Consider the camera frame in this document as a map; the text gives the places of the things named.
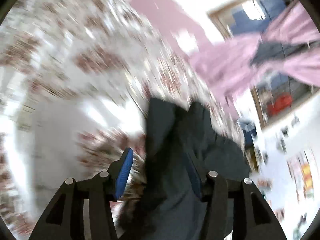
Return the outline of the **black garment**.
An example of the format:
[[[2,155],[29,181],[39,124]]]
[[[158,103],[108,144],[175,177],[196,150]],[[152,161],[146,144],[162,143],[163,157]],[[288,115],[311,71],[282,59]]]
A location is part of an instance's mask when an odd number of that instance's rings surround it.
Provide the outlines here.
[[[210,112],[199,102],[183,109],[152,98],[145,149],[146,186],[122,239],[199,239],[207,205],[193,192],[187,153],[226,179],[249,175],[241,148],[214,131]]]

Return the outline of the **wooden shelf unit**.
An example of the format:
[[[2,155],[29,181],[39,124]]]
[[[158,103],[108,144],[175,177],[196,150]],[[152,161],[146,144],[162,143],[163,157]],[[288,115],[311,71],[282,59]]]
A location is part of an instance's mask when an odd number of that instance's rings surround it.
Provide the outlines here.
[[[245,149],[245,156],[251,172],[260,173],[263,161],[260,151],[254,146],[249,146]]]

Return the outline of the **navy blue backpack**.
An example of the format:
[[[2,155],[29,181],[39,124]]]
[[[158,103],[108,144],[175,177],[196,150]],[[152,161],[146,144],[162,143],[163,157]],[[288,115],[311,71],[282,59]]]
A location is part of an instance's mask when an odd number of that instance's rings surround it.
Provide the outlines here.
[[[254,139],[257,137],[257,130],[255,123],[246,118],[239,118],[237,120],[238,125],[243,131],[245,138],[245,147],[251,147],[253,145]]]

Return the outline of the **red hanging garment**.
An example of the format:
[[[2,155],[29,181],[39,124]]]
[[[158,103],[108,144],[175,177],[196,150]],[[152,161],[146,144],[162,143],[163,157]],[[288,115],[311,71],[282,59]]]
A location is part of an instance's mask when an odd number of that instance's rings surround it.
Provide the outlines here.
[[[293,99],[290,94],[282,94],[276,98],[274,103],[269,103],[267,105],[267,113],[269,116],[275,116],[279,114],[284,109],[292,105]]]

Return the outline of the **pink curtain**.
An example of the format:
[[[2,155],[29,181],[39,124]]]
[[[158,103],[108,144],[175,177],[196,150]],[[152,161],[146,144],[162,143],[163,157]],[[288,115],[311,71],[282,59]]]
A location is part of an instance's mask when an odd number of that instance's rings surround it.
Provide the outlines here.
[[[268,72],[319,86],[319,31],[302,3],[294,0],[264,32],[202,45],[189,63],[225,112],[236,118],[235,98]]]

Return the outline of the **floral satin bedspread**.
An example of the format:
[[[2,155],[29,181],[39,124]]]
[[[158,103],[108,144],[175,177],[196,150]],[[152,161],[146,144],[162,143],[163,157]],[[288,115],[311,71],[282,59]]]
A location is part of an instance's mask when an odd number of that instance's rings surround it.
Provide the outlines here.
[[[134,151],[127,218],[145,184],[149,98],[210,110],[217,133],[238,125],[191,66],[125,0],[7,0],[1,8],[1,218],[28,239],[63,180],[105,170]]]

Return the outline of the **wooden framed window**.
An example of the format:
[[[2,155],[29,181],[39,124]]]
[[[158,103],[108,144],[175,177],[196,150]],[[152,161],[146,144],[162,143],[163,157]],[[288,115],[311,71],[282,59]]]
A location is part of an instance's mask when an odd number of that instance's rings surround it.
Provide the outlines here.
[[[224,41],[200,46],[189,62],[233,119],[246,90],[258,90],[258,122],[267,126],[296,102],[284,89],[290,80],[319,86],[319,30],[299,0],[236,0],[209,18]]]

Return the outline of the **colourful wall poster upper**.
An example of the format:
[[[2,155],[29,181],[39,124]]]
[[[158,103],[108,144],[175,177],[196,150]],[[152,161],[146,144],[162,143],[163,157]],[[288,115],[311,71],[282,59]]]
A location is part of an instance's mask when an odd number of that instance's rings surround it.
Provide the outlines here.
[[[317,174],[316,159],[311,148],[287,159],[289,174],[296,188],[297,201],[314,198],[313,178]]]

